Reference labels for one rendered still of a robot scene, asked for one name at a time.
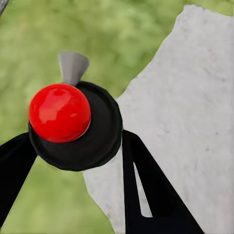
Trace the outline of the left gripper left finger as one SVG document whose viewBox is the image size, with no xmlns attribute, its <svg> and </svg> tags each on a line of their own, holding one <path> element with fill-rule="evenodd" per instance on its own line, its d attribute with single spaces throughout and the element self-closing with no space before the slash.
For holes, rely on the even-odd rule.
<svg viewBox="0 0 234 234">
<path fill-rule="evenodd" d="M 29 133 L 0 145 L 0 229 L 37 156 Z"/>
</svg>

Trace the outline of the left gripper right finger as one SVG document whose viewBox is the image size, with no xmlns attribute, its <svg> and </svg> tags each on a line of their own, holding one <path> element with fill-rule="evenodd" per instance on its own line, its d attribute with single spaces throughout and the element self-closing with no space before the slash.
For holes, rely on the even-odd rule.
<svg viewBox="0 0 234 234">
<path fill-rule="evenodd" d="M 126 234 L 204 234 L 141 138 L 122 130 Z M 141 214 L 134 163 L 152 213 Z"/>
</svg>

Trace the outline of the insectifuge atomizer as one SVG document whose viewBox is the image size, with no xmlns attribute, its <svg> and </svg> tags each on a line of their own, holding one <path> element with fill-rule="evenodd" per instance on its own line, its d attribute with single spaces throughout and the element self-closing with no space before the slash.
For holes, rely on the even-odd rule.
<svg viewBox="0 0 234 234">
<path fill-rule="evenodd" d="M 123 119 L 107 90 L 80 79 L 90 59 L 75 51 L 58 55 L 63 83 L 40 89 L 29 106 L 29 137 L 38 156 L 66 171 L 114 162 L 122 150 Z"/>
</svg>

